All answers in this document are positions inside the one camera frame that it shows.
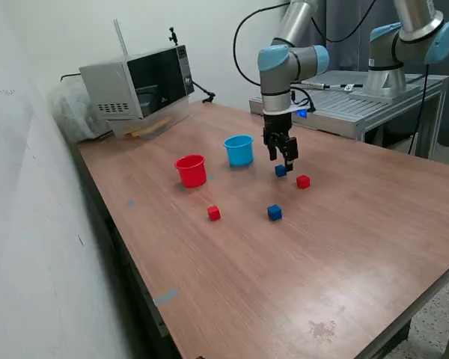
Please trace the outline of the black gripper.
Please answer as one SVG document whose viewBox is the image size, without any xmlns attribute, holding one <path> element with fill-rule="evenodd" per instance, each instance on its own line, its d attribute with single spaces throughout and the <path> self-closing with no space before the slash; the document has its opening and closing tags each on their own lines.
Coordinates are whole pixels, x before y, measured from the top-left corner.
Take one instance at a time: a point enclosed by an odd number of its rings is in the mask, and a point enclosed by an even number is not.
<svg viewBox="0 0 449 359">
<path fill-rule="evenodd" d="M 263 143 L 269 151 L 269 160 L 277 159 L 279 149 L 284 157 L 286 171 L 292 171 L 293 163 L 299 157 L 299 150 L 296 138 L 289 137 L 289 131 L 292 128 L 291 113 L 265 114 L 263 119 Z"/>
</svg>

